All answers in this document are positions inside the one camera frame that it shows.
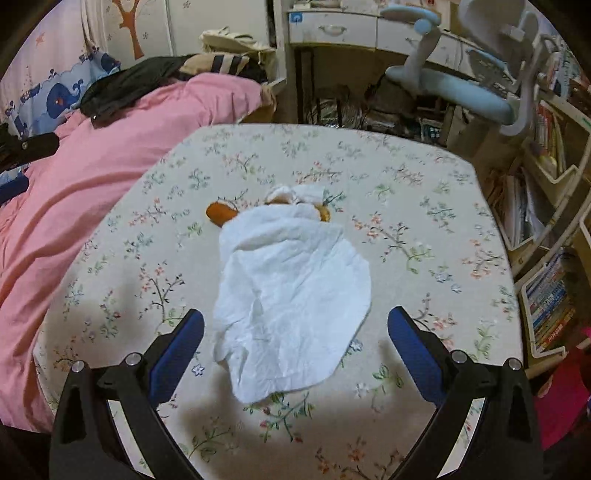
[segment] bookshelf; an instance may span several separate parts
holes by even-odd
[[[587,163],[591,156],[591,119],[576,109],[573,105],[568,103],[561,97],[556,96],[551,92],[543,90],[538,91],[538,101],[543,100],[553,111],[553,113],[561,116],[565,123],[574,122],[578,126],[576,130],[576,142],[569,141],[568,137],[564,139],[564,147],[569,150],[569,165],[565,171],[556,179],[542,168],[540,162],[533,155],[527,145],[531,144],[532,138],[527,139],[523,143],[523,158],[522,165],[530,172],[536,183],[540,186],[555,211],[546,224],[544,232],[538,236],[532,243],[523,248],[518,255],[514,256],[511,261],[511,272],[514,278],[518,278],[516,283],[517,292],[521,287],[529,281],[533,275],[544,268],[548,260],[556,253],[556,251],[569,239],[579,226],[579,219],[581,218],[585,208],[591,203],[591,190],[588,191],[587,198],[583,201],[581,208],[574,214],[571,222],[565,227],[560,235],[558,241],[553,247],[544,254],[542,258],[531,265],[531,259],[539,254],[540,245],[546,240],[546,237],[553,230],[554,226],[563,222],[562,215],[569,205],[571,196],[579,186],[581,181],[587,185],[589,182],[583,177],[587,169]],[[570,148],[571,143],[576,143],[576,148]]]
[[[499,215],[496,211],[495,208],[491,208],[491,212],[492,212],[492,216],[495,218],[495,222],[496,225],[499,229],[499,232],[501,233],[501,238],[503,239],[503,243],[505,245],[505,250],[507,252],[507,257],[509,257],[509,263],[513,264],[515,262],[517,262],[517,259],[523,255],[523,253],[525,252],[525,250],[534,243],[534,237],[529,237],[526,238],[525,240],[523,240],[519,245],[517,245],[517,247],[513,248],[511,246],[511,243],[509,242],[509,238],[507,237],[507,234],[505,232],[505,227],[503,226],[503,223],[501,222]],[[546,247],[538,247],[539,253],[538,256],[541,258],[541,256],[543,256],[545,253],[548,252],[548,248]]]
[[[522,156],[516,160],[518,166],[530,173],[531,178],[540,187],[540,195],[545,196],[549,202],[545,204],[548,212],[543,223],[543,233],[535,239],[524,240],[516,248],[511,248],[503,225],[498,221],[499,215],[493,209],[516,279],[515,289],[522,314],[524,361],[528,378],[537,377],[555,368],[565,358],[569,349],[584,349],[591,346],[590,339],[581,341],[581,337],[573,337],[569,333],[565,333],[560,340],[559,345],[563,346],[548,351],[540,351],[535,343],[534,325],[527,297],[528,286],[547,271],[549,261],[561,247],[572,245],[582,266],[579,268],[584,271],[580,276],[585,275],[587,282],[584,284],[588,283],[591,286],[591,232],[588,227],[591,225],[591,184],[586,175],[589,171],[587,163],[591,156],[591,119],[565,99],[551,92],[540,90],[538,100],[543,100],[553,114],[554,125],[558,128],[557,136],[560,137],[558,142],[560,148],[564,147],[563,160],[566,160],[561,174],[554,178],[534,154],[535,149],[530,148],[532,137],[524,141]],[[561,130],[565,132],[564,138],[561,137]],[[509,174],[515,174],[516,170],[512,168],[513,173]],[[550,248],[542,247],[543,242]],[[590,296],[582,295],[580,301],[588,302],[588,297]],[[587,322],[587,316],[582,312],[591,309],[585,309],[581,305],[577,305],[576,308],[576,318],[580,317],[577,321]],[[573,330],[580,331],[577,324],[574,325]]]
[[[591,204],[585,210],[583,216],[579,219],[579,229],[573,237],[573,248],[577,252],[583,269],[587,275],[587,281],[591,285],[591,235],[587,228],[587,222],[591,215]]]
[[[558,208],[560,202],[565,197],[569,190],[570,182],[579,173],[579,168],[576,165],[571,165],[567,170],[557,179],[553,179],[548,172],[546,172],[539,164],[534,155],[525,149],[524,165],[531,173],[533,178],[542,188],[548,200],[555,208]]]

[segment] white cloth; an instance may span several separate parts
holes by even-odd
[[[311,203],[320,205],[324,200],[325,188],[319,185],[277,185],[265,197],[265,203]]]
[[[332,375],[371,303],[369,264],[342,226],[307,203],[265,205],[226,223],[219,243],[213,356],[228,362],[236,398],[253,403]]]

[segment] whale print pillowcase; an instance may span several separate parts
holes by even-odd
[[[80,0],[62,0],[29,35],[0,81],[0,120],[20,138],[52,132],[92,82],[119,68],[85,39]]]

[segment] pink blanket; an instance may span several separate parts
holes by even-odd
[[[205,73],[144,96],[110,126],[76,111],[60,148],[28,171],[28,191],[0,211],[0,419],[51,429],[33,346],[52,294],[84,242],[146,170],[199,127],[234,123],[261,105],[261,87]]]

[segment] bed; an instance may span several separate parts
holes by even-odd
[[[85,36],[81,2],[35,4],[24,12],[12,7],[20,23],[8,29],[14,36],[0,57],[2,121],[22,140],[54,131],[60,147],[28,166],[28,190],[0,210],[0,419],[43,432],[53,416],[31,351],[54,289],[84,242],[183,138],[273,108],[258,83],[204,73],[153,90],[95,128],[76,106],[93,82],[119,70],[118,62]]]

